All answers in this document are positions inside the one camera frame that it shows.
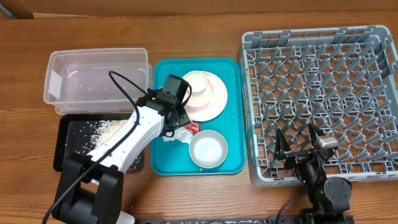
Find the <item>grey bowl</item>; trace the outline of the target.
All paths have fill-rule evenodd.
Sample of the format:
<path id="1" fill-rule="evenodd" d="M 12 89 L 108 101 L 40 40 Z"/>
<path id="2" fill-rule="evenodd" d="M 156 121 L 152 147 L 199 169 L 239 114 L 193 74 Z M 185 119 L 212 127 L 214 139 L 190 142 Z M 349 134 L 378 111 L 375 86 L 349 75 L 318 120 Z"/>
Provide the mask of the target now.
<path id="1" fill-rule="evenodd" d="M 212 169 L 225 161 L 228 155 L 228 144 L 226 139 L 216 131 L 200 131 L 190 141 L 189 155 L 199 167 Z"/>

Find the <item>white napkin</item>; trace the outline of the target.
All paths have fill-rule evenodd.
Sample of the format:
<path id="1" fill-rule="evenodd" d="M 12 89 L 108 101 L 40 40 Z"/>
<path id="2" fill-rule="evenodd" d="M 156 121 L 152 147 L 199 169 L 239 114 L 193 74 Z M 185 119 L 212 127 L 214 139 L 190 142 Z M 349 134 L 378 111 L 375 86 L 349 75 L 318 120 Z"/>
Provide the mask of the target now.
<path id="1" fill-rule="evenodd" d="M 163 136 L 163 140 L 167 141 L 180 141 L 182 143 L 189 144 L 193 138 L 193 134 L 187 128 L 181 127 L 175 130 L 174 135 L 171 137 L 172 133 L 167 133 L 166 136 Z"/>

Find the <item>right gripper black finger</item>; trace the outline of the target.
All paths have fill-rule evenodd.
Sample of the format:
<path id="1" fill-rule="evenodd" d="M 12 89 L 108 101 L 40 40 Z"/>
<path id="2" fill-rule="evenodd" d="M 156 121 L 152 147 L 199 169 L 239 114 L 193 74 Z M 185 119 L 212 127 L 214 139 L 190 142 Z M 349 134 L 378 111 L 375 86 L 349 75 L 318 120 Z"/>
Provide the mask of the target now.
<path id="1" fill-rule="evenodd" d="M 319 129 L 317 126 L 315 126 L 313 123 L 308 124 L 308 130 L 309 130 L 312 146 L 316 146 L 315 142 L 316 142 L 317 138 L 320 136 L 324 136 L 325 133 L 321 129 Z"/>
<path id="2" fill-rule="evenodd" d="M 291 151 L 290 145 L 288 144 L 283 132 L 278 128 L 275 132 L 275 149 L 274 149 L 274 159 L 284 160 L 287 158 L 286 154 Z"/>

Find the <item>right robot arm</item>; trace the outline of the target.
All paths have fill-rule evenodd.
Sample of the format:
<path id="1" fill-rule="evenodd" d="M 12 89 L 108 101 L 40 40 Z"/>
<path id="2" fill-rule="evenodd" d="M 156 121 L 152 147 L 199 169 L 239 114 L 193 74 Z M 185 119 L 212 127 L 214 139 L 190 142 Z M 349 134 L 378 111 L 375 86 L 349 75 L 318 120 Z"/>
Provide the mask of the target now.
<path id="1" fill-rule="evenodd" d="M 308 125 L 312 148 L 293 151 L 281 129 L 277 129 L 274 159 L 284 161 L 284 168 L 291 169 L 304 184 L 304 190 L 286 202 L 276 215 L 276 223 L 321 223 L 349 224 L 353 217 L 347 217 L 352 183 L 342 177 L 327 177 L 324 163 L 328 162 L 338 149 L 338 141 L 327 135 L 314 124 Z M 308 195 L 310 208 L 304 208 L 295 218 L 282 218 L 284 209 L 302 195 Z"/>

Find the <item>red snack wrapper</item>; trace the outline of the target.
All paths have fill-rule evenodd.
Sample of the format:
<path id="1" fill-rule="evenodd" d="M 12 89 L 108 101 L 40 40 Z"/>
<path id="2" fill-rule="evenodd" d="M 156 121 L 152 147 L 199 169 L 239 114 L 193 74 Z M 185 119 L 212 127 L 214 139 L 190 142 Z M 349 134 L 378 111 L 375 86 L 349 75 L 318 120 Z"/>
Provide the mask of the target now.
<path id="1" fill-rule="evenodd" d="M 197 133 L 201 131 L 201 124 L 191 121 L 188 124 L 186 124 L 184 128 L 186 128 L 188 131 L 192 133 L 193 136 L 195 136 Z"/>

